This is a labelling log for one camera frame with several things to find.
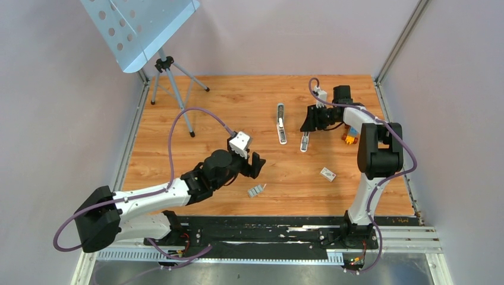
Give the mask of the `white staple tray with staples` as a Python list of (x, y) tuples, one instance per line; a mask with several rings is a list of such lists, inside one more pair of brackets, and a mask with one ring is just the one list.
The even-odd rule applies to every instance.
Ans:
[(264, 187), (262, 185), (257, 185), (253, 188), (250, 188), (247, 193), (250, 198), (258, 196), (258, 194), (264, 191)]

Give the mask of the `white stapler tray piece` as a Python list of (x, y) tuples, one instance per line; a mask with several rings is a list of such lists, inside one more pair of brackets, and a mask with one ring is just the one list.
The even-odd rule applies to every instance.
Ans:
[(301, 137), (301, 143), (300, 143), (300, 151), (303, 153), (305, 153), (308, 149), (309, 138), (310, 138), (310, 133), (303, 132), (303, 135)]

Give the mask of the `light blue white stapler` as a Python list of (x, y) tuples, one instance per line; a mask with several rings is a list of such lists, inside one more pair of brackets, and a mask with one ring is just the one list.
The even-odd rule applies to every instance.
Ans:
[(282, 145), (287, 143), (285, 126), (284, 126), (284, 111), (285, 111), (285, 105), (283, 103), (278, 103), (276, 127), (278, 131), (279, 143)]

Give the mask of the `small white staple box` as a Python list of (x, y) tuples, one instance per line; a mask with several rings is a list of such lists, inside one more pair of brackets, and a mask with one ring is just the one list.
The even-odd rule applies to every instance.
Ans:
[(320, 174), (326, 178), (328, 181), (332, 182), (336, 178), (336, 174), (333, 173), (331, 170), (328, 168), (324, 167), (321, 171)]

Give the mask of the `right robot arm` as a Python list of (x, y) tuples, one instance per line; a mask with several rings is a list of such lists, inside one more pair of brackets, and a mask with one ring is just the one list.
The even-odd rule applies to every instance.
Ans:
[(361, 179), (338, 234), (344, 246), (354, 248), (363, 239), (371, 238), (374, 214), (383, 189), (403, 167), (403, 146), (399, 142), (402, 127), (398, 123), (383, 122), (361, 103), (353, 102), (347, 85), (333, 89), (334, 98), (330, 103), (327, 102), (327, 93), (319, 85), (309, 89), (317, 102), (307, 108), (307, 116), (300, 128), (302, 152), (307, 151), (311, 132), (322, 131), (337, 122), (354, 129), (360, 136), (357, 166)]

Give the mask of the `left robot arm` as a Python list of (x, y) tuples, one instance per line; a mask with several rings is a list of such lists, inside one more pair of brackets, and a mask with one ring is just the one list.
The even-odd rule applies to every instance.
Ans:
[(130, 192), (112, 192), (107, 185), (98, 187), (80, 205), (78, 210), (83, 214), (75, 219), (82, 250), (97, 252), (119, 240), (137, 238), (176, 245), (182, 229), (173, 218), (153, 212), (208, 199), (238, 175), (255, 179), (265, 163), (257, 153), (243, 158), (233, 151), (216, 150), (172, 182)]

